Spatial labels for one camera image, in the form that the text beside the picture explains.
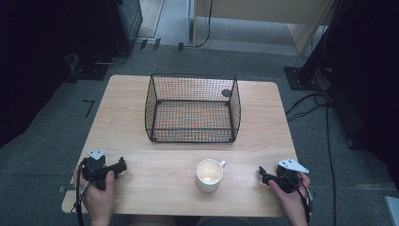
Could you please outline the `black wire mesh basket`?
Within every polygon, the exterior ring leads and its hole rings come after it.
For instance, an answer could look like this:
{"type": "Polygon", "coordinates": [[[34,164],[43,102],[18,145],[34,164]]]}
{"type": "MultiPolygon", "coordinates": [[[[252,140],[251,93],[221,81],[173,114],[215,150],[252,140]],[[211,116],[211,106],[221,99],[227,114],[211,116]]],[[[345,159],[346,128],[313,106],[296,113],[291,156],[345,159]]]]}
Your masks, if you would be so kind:
{"type": "Polygon", "coordinates": [[[238,80],[226,77],[150,77],[145,130],[152,142],[231,143],[241,123],[238,80]]]}

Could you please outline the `person's left hand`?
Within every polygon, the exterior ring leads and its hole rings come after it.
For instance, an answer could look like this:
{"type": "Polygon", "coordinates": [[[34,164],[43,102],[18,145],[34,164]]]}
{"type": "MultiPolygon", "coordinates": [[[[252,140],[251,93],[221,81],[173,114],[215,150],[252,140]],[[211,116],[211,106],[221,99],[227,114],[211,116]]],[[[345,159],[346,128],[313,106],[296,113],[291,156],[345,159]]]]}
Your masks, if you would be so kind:
{"type": "Polygon", "coordinates": [[[114,172],[105,177],[105,190],[91,185],[83,196],[83,203],[91,217],[91,226],[110,226],[115,209],[114,172]]]}

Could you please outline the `dark equipment stand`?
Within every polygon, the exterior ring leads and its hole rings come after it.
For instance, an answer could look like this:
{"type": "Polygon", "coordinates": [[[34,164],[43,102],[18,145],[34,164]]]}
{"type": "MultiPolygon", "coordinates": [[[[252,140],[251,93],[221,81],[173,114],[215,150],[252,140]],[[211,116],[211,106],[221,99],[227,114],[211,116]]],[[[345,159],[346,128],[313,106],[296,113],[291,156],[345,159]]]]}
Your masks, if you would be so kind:
{"type": "Polygon", "coordinates": [[[110,65],[122,62],[143,22],[139,0],[74,0],[76,35],[71,80],[103,80],[110,65]]]}

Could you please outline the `person's right hand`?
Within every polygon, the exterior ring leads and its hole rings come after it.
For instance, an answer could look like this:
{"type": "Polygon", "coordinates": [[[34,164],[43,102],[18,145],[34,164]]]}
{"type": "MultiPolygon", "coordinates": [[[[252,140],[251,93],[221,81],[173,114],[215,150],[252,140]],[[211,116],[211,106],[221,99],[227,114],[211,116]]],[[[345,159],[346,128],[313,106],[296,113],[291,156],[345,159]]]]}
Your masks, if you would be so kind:
{"type": "Polygon", "coordinates": [[[279,185],[270,180],[269,187],[279,199],[279,203],[291,226],[308,226],[307,213],[298,192],[286,193],[279,185]]]}

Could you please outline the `light grey box corner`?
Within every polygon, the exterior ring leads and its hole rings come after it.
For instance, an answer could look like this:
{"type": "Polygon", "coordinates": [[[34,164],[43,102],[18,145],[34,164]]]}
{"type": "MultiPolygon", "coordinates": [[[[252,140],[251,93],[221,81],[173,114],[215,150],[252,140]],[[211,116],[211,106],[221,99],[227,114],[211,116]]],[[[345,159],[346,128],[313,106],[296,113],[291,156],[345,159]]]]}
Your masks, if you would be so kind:
{"type": "Polygon", "coordinates": [[[399,198],[385,197],[385,202],[390,213],[393,226],[399,226],[399,198]]]}

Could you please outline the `dark curtain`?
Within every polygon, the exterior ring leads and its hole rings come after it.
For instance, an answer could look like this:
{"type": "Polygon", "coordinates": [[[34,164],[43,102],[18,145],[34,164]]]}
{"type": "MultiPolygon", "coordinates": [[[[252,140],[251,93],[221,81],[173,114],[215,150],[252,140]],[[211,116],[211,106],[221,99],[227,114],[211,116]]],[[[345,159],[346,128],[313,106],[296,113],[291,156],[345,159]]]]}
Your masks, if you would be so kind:
{"type": "Polygon", "coordinates": [[[399,189],[399,0],[343,0],[325,41],[332,87],[359,118],[353,136],[399,189]]]}

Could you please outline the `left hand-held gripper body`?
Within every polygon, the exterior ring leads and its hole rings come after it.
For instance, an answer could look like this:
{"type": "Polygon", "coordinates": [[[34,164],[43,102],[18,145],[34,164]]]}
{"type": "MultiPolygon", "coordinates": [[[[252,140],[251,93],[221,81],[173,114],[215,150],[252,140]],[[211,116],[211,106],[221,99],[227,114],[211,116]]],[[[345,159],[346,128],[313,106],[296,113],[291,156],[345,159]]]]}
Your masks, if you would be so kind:
{"type": "Polygon", "coordinates": [[[107,166],[105,150],[87,151],[87,155],[82,168],[83,177],[86,179],[85,188],[94,184],[100,190],[107,190],[110,187],[107,175],[111,172],[111,178],[115,180],[120,173],[120,163],[107,166]]]}

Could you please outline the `white cup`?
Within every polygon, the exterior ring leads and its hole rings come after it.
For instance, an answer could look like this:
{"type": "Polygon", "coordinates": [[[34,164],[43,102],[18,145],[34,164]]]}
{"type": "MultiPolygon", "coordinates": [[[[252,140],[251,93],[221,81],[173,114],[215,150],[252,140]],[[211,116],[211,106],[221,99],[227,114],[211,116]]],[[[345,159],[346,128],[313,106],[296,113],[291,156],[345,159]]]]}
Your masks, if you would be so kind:
{"type": "Polygon", "coordinates": [[[224,175],[226,161],[202,160],[196,169],[196,186],[202,192],[211,193],[218,189],[224,175]]]}

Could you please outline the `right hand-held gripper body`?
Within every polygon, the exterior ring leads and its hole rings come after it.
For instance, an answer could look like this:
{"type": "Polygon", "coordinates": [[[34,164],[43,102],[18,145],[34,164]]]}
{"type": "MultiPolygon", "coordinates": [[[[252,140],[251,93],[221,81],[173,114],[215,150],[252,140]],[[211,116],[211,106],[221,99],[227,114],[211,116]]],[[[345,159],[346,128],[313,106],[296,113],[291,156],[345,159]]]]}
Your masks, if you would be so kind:
{"type": "Polygon", "coordinates": [[[274,181],[286,193],[292,193],[299,187],[298,173],[309,173],[309,170],[293,158],[280,160],[277,163],[276,174],[266,176],[266,182],[274,181]]]}

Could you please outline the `black metal stand base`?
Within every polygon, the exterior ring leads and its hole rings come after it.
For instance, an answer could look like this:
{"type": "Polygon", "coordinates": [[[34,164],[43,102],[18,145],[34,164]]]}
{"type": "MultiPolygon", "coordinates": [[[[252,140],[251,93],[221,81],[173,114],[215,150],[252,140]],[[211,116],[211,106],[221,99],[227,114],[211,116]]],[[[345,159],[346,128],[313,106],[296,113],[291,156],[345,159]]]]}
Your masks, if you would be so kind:
{"type": "Polygon", "coordinates": [[[330,88],[330,83],[321,69],[309,73],[302,68],[285,67],[284,72],[291,89],[327,90],[330,88]]]}

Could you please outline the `beige wooden cabinet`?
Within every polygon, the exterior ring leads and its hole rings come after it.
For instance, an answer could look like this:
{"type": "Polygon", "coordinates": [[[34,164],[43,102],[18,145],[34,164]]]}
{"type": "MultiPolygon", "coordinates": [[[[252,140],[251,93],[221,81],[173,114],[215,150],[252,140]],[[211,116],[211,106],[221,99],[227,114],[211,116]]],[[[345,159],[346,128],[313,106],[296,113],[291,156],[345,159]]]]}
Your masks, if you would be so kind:
{"type": "Polygon", "coordinates": [[[191,38],[197,44],[198,17],[287,24],[299,54],[320,25],[329,22],[338,0],[188,0],[192,10],[191,38]]]}

